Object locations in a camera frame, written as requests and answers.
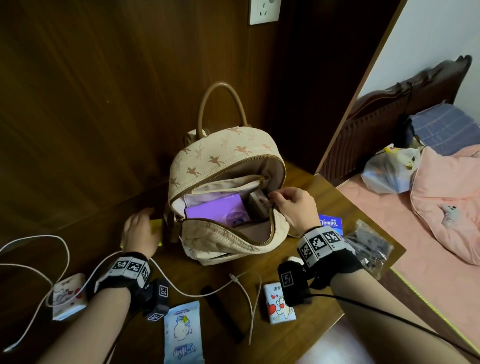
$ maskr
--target brown leather handle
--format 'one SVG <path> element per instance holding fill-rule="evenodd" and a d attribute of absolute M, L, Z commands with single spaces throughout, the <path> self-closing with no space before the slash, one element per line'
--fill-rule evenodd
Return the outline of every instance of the brown leather handle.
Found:
<path fill-rule="evenodd" d="M 243 106 L 241 104 L 240 98 L 237 95 L 237 93 L 235 92 L 235 90 L 233 89 L 233 87 L 230 86 L 229 84 L 227 84 L 226 82 L 221 82 L 221 81 L 215 82 L 205 91 L 204 98 L 202 98 L 202 102 L 200 104 L 200 110 L 198 111 L 197 134 L 195 135 L 196 140 L 200 140 L 204 137 L 203 128 L 202 128 L 202 120 L 204 118 L 205 104 L 207 103 L 207 99 L 210 96 L 210 94 L 212 93 L 212 91 L 214 89 L 216 89 L 217 87 L 224 87 L 230 92 L 230 94 L 232 95 L 233 99 L 235 100 L 235 104 L 237 104 L 237 108 L 239 110 L 239 114 L 240 114 L 240 118 L 241 118 L 240 126 L 248 126 L 247 117 L 245 116 L 245 111 L 243 110 Z"/>

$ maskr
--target hand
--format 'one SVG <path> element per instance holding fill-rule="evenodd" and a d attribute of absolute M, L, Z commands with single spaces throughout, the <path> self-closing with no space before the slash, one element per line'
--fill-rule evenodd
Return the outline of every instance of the hand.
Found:
<path fill-rule="evenodd" d="M 123 227 L 123 252 L 139 252 L 150 259 L 158 247 L 160 232 L 152 234 L 150 215 L 154 209 L 145 208 L 138 214 L 133 214 Z"/>
<path fill-rule="evenodd" d="M 307 191 L 297 187 L 284 187 L 270 192 L 268 198 L 276 203 L 280 212 L 300 236 L 308 229 L 321 225 L 317 204 Z"/>

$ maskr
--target wooden table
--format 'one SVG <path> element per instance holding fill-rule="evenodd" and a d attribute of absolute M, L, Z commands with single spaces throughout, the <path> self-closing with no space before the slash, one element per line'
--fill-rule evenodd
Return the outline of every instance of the wooden table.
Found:
<path fill-rule="evenodd" d="M 315 197 L 318 212 L 324 215 L 342 218 L 343 230 L 347 234 L 355 229 L 357 219 L 365 221 L 379 234 L 394 245 L 388 260 L 392 265 L 404 253 L 405 249 L 383 229 L 346 199 L 337 189 L 323 177 L 312 176 L 301 169 L 287 163 L 287 180 L 285 186 L 296 186 L 305 189 Z M 100 259 L 118 249 L 123 221 L 133 212 L 145 206 L 161 206 L 165 198 L 164 189 L 149 191 L 134 199 L 126 201 L 112 209 L 96 214 L 79 223 L 66 227 L 58 232 L 69 244 L 72 254 L 71 266 L 67 272 L 91 272 Z M 165 274 L 177 287 L 185 293 L 199 294 L 205 285 L 214 289 L 228 281 L 228 274 L 239 274 L 250 270 L 262 276 L 263 283 L 278 282 L 277 267 L 288 256 L 295 255 L 297 239 L 287 238 L 274 251 L 263 255 L 251 255 L 217 266 L 203 267 L 187 258 L 179 244 L 166 244 L 160 247 L 154 259 L 162 267 Z M 4 261 L 15 261 L 32 264 L 51 277 L 61 272 L 64 265 L 64 252 L 57 243 L 51 240 L 39 240 L 31 244 L 30 249 L 20 248 L 2 257 Z M 153 277 L 159 277 L 156 269 Z M 254 300 L 259 286 L 256 274 L 247 273 L 240 278 L 243 286 Z M 0 289 L 5 292 L 0 302 L 0 328 L 8 332 L 1 335 L 0 344 L 9 345 L 15 341 L 28 322 L 40 297 L 45 294 L 47 285 L 41 280 L 32 278 L 29 272 L 13 275 L 7 269 L 0 270 Z M 29 301 L 17 300 L 21 292 L 29 292 Z M 192 301 L 170 290 L 171 305 L 176 306 Z M 291 363 L 299 359 L 342 315 L 337 302 L 329 298 L 316 298 L 311 305 L 295 307 L 297 320 L 272 326 L 268 323 L 265 298 L 263 292 L 255 313 L 252 345 L 248 346 L 250 312 L 247 301 L 240 288 L 232 283 L 218 293 L 218 296 L 245 339 L 239 345 L 223 329 L 205 299 L 200 301 L 202 325 L 202 343 L 204 358 L 207 363 Z M 64 322 L 50 321 L 51 312 L 42 308 L 39 318 L 22 344 L 12 353 L 5 356 L 9 362 L 30 362 L 37 358 L 52 341 L 75 319 L 71 317 Z M 135 317 L 119 339 L 112 363 L 159 363 L 163 361 L 164 351 L 163 322 L 147 322 L 141 316 Z"/>

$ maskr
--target forearm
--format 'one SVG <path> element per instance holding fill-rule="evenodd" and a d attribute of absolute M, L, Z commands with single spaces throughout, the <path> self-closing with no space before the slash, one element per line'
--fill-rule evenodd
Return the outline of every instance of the forearm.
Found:
<path fill-rule="evenodd" d="M 365 270 L 336 274 L 335 295 L 350 298 L 427 326 Z M 468 363 L 449 344 L 415 327 L 362 307 L 338 301 L 367 350 L 383 363 Z"/>
<path fill-rule="evenodd" d="M 127 288 L 101 290 L 38 363 L 103 363 L 122 328 L 130 299 Z"/>

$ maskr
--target pink bed sheet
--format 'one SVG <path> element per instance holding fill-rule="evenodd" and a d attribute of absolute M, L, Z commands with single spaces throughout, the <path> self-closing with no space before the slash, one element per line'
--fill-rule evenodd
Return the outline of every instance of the pink bed sheet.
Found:
<path fill-rule="evenodd" d="M 339 191 L 406 248 L 393 268 L 480 348 L 480 266 L 446 250 L 412 212 L 409 195 L 378 195 L 357 175 Z"/>

